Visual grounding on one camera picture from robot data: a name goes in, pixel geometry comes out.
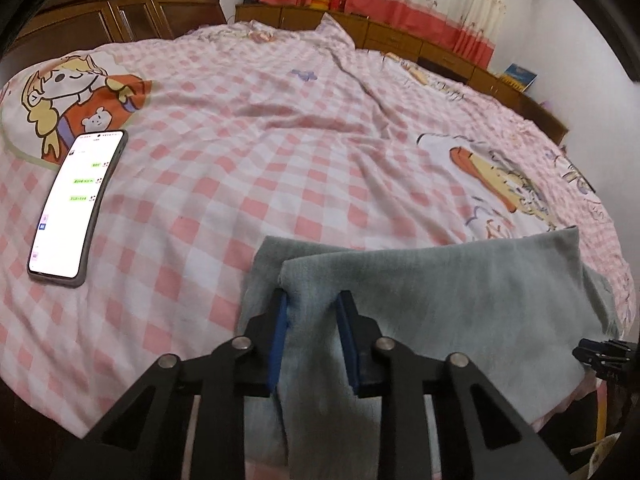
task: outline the pink checkered bedsheet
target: pink checkered bedsheet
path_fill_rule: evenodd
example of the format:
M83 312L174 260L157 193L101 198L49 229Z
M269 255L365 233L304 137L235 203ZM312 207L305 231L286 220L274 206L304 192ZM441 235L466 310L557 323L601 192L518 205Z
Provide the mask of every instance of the pink checkered bedsheet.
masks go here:
M77 435L159 354L193 358L232 336L266 235L377 250L577 225L585 263L609 279L622 326L633 321L613 223L558 148L487 96L355 50L329 17L316 31L236 23L76 54L64 70L104 79L74 104L52 98L58 136L38 136L29 114L62 65L21 72L2 96L0 375ZM55 168L43 158L65 153L63 128L90 130L82 107L108 89L120 104L102 111L130 140L86 283L33 283Z

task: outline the wooden drawer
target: wooden drawer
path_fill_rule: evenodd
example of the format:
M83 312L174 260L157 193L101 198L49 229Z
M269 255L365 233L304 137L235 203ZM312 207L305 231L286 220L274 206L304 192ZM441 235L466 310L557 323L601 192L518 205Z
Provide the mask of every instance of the wooden drawer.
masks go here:
M495 97L507 108L511 108L520 113L520 98L522 97L520 92L514 90L481 68L474 70L468 84L471 88Z
M340 23L340 26L351 36L356 48L363 48L364 41L367 39L367 27L369 21L352 14L343 14L342 12L330 12L332 18Z
M404 52L410 52L415 55L414 60L418 59L420 47L422 46L422 40L414 38L405 32L385 27L385 25L379 25L378 23L369 23L367 40L373 40L377 43L388 45L389 47L399 48Z
M417 54L413 54L411 52L407 52L406 50L402 50L401 48L398 48L396 46L380 43L379 41L371 40L369 38L365 40L364 48L369 50L379 50L383 54L386 54L387 52L393 52L394 54L397 54L403 59L408 59L410 61L418 61Z
M446 67L466 79L471 78L474 72L474 66L472 63L469 63L448 50L435 46L432 43L428 43L427 41L422 44L420 57L425 57L435 64Z
M255 20L271 27L278 27L280 26L281 10L282 7L266 5L238 5L236 6L236 22Z
M562 142L562 138L568 131L564 124L526 95L520 96L520 114L525 119L536 123L536 126L556 144Z
M320 25L323 15L324 10L283 7L280 15L280 28L286 30L313 30Z

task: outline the wooden headboard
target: wooden headboard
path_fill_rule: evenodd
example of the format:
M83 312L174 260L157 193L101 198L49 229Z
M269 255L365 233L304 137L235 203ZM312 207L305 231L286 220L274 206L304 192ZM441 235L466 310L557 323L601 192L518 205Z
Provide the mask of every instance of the wooden headboard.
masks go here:
M0 86L23 68L105 43L172 40L226 23L220 0L47 0L0 62Z

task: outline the gray towel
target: gray towel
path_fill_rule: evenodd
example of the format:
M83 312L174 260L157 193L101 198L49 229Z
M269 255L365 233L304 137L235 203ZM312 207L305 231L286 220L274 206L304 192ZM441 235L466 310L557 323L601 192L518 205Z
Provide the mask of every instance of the gray towel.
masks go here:
M528 422L584 377L580 338L617 337L607 280L580 260L578 229L423 250L347 251L267 238L255 256L238 333L276 286L290 296L278 395L246 406L246 455L295 480L376 477L379 399L348 387L331 302L350 290L361 314L417 354L469 355Z

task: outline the white bear print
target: white bear print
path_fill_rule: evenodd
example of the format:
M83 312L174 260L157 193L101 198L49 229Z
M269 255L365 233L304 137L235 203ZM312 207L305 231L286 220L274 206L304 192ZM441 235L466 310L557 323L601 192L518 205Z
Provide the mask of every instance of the white bear print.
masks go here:
M88 132L103 132L111 123L111 119L111 114L104 107L100 107L91 117L82 119L84 132L86 134Z

